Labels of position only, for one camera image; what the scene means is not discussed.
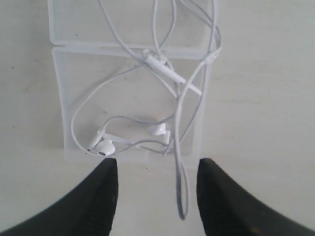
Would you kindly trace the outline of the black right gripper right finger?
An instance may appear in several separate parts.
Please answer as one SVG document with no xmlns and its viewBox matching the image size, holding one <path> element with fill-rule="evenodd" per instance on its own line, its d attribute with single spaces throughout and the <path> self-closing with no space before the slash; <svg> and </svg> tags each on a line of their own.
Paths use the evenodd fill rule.
<svg viewBox="0 0 315 236">
<path fill-rule="evenodd" d="M 197 204 L 207 236 L 313 236 L 315 232 L 270 208 L 232 179 L 215 161 L 202 158 Z"/>
</svg>

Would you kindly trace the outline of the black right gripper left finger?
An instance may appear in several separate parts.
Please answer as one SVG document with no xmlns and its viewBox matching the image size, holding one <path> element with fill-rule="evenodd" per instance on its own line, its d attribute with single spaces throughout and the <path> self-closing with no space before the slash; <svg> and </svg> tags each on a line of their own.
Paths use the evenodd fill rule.
<svg viewBox="0 0 315 236">
<path fill-rule="evenodd" d="M 118 165 L 106 158 L 74 189 L 2 236 L 108 236 L 118 201 Z"/>
</svg>

